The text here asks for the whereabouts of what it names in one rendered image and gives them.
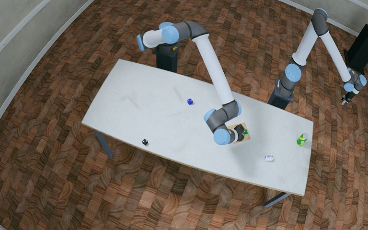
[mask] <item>blue joint cap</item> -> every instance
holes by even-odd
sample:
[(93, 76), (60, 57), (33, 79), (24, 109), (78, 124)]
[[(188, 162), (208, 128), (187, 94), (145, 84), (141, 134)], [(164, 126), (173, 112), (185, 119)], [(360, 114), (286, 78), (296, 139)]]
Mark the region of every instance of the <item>blue joint cap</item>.
[(326, 13), (326, 15), (327, 15), (327, 17), (328, 17), (328, 13), (327, 13), (324, 9), (322, 9), (322, 8), (317, 8), (316, 10), (321, 10), (321, 11), (325, 12), (325, 13)]
[(367, 79), (363, 75), (360, 74), (359, 79), (360, 79), (360, 82), (362, 83), (363, 86), (365, 86), (367, 84)]
[(230, 141), (230, 133), (222, 128), (216, 130), (213, 134), (213, 139), (219, 145), (226, 145)]
[(174, 23), (170, 23), (170, 22), (161, 23), (159, 25), (159, 29), (163, 29), (163, 28), (165, 28), (166, 26), (169, 26), (169, 25), (174, 25)]
[(137, 35), (137, 42), (138, 42), (139, 49), (141, 51), (144, 51), (143, 42), (142, 42), (142, 39), (140, 39), (140, 35), (139, 34)]
[(203, 117), (203, 119), (205, 120), (205, 122), (207, 122), (207, 120), (209, 119), (209, 117), (212, 115), (212, 113), (216, 111), (216, 109), (211, 109), (210, 111), (208, 111), (205, 116)]
[(239, 111), (238, 111), (238, 116), (239, 116), (242, 113), (242, 107), (240, 106), (238, 101), (236, 101), (236, 103), (238, 104), (238, 108), (239, 108)]
[(353, 91), (353, 89), (354, 89), (354, 85), (353, 85), (353, 84), (351, 84), (351, 83), (346, 83), (346, 84), (344, 84), (344, 89), (345, 89), (346, 91), (348, 91), (348, 92), (351, 92), (351, 91)]
[(179, 31), (172, 25), (162, 29), (162, 38), (167, 44), (174, 44), (179, 40)]
[(285, 74), (287, 79), (292, 82), (297, 82), (301, 78), (301, 71), (299, 67), (295, 64), (288, 64), (285, 69)]

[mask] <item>robotic arm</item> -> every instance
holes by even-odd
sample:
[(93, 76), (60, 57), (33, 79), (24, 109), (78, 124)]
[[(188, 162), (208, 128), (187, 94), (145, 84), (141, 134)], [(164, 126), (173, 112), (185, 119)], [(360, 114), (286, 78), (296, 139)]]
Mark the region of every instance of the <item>robotic arm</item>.
[(222, 108), (211, 109), (204, 116), (205, 122), (214, 134), (215, 142), (226, 145), (243, 140), (242, 125), (234, 129), (228, 129), (225, 125), (225, 122), (239, 116), (242, 108), (234, 100), (220, 62), (208, 39), (208, 32), (203, 26), (190, 21), (178, 24), (161, 23), (159, 29), (139, 34), (137, 42), (140, 50), (144, 51), (160, 44), (174, 44), (187, 38), (191, 38), (197, 45), (222, 104)]
[(353, 70), (346, 68), (343, 58), (329, 33), (326, 23), (327, 18), (327, 12), (324, 9), (317, 8), (314, 11), (297, 51), (293, 54), (284, 75), (277, 83), (277, 90), (281, 96), (289, 98), (294, 93), (294, 88), (301, 77), (301, 72), (307, 64), (307, 57), (318, 37), (322, 39), (330, 53), (344, 82), (344, 89), (348, 91), (346, 96), (343, 96), (343, 98), (346, 97), (346, 100), (342, 104), (349, 102), (366, 85), (367, 80), (363, 75), (358, 76)]

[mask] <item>wall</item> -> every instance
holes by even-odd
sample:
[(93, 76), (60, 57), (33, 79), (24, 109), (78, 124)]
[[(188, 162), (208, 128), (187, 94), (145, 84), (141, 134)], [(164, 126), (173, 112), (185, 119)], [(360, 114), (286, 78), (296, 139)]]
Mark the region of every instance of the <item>wall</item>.
[(6, 34), (9, 30), (11, 34), (14, 28), (19, 28), (16, 23), (22, 20), (20, 15), (24, 16), (26, 12), (32, 14), (31, 8), (39, 8), (42, 2), (46, 4), (41, 10), (0, 50), (0, 116), (43, 54), (93, 0), (0, 1), (0, 22), (10, 22), (5, 27), (0, 26), (0, 39), (9, 37), (9, 33)]
[(357, 36), (368, 23), (368, 0), (280, 0), (289, 5), (296, 3), (314, 11), (323, 8), (327, 11), (330, 23)]

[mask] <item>white wall trim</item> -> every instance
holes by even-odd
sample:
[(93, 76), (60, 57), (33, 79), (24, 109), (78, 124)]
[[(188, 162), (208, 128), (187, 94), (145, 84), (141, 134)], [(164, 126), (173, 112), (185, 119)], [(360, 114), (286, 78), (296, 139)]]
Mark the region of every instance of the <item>white wall trim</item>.
[[(290, 0), (279, 0), (279, 1), (280, 2), (283, 2), (283, 3), (286, 3), (286, 4), (290, 5), (290, 6), (293, 6), (293, 7), (297, 8), (297, 9), (300, 9), (302, 11), (305, 11), (307, 13), (310, 13), (310, 14), (313, 14), (314, 13), (314, 10), (311, 10), (311, 9), (309, 9), (307, 7), (304, 7), (304, 6), (300, 5), (300, 4), (297, 4), (297, 3), (293, 2), (293, 1), (290, 1)], [(358, 35), (359, 35), (358, 32), (355, 32), (354, 30), (352, 30), (352, 29), (350, 29), (350, 28), (348, 28), (348, 27), (346, 27), (346, 26), (344, 26), (344, 25), (342, 25), (342, 24), (340, 24), (340, 23), (332, 20), (331, 18), (328, 18), (327, 19), (327, 22), (328, 23), (331, 23), (332, 25), (334, 25), (334, 26), (336, 26), (336, 27), (338, 27), (338, 28), (340, 28), (342, 30), (345, 30), (346, 32), (354, 35), (355, 37), (358, 37)]]
[(41, 52), (37, 55), (37, 57), (33, 60), (28, 69), (24, 72), (22, 77), (19, 79), (13, 90), (10, 92), (9, 96), (4, 101), (4, 104), (0, 107), (0, 117), (4, 114), (6, 108), (9, 106), (10, 102), (12, 102), (14, 96), (17, 94), (18, 90), (21, 88), (29, 74), (31, 74), (32, 70), (36, 67), (37, 63), (41, 60), (41, 58), (45, 55), (48, 49), (53, 45), (54, 42), (60, 37), (60, 35), (67, 29), (68, 26), (93, 2), (94, 0), (88, 0), (60, 29), (59, 31), (52, 37), (52, 39), (46, 44), (46, 46), (41, 50)]
[(350, 0), (350, 1), (368, 10), (368, 5), (362, 3), (361, 1), (358, 1), (358, 0)]
[(20, 23), (14, 27), (14, 29), (6, 35), (6, 37), (0, 42), (0, 52), (4, 47), (17, 35), (17, 33), (38, 13), (42, 10), (51, 0), (43, 0), (38, 4)]

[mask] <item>green object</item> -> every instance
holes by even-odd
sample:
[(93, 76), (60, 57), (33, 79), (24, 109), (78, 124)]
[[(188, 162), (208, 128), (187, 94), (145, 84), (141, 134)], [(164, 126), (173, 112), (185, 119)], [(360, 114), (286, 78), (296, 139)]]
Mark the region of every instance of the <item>green object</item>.
[(299, 146), (302, 146), (306, 141), (308, 140), (308, 134), (303, 133), (298, 139), (297, 139), (297, 144)]

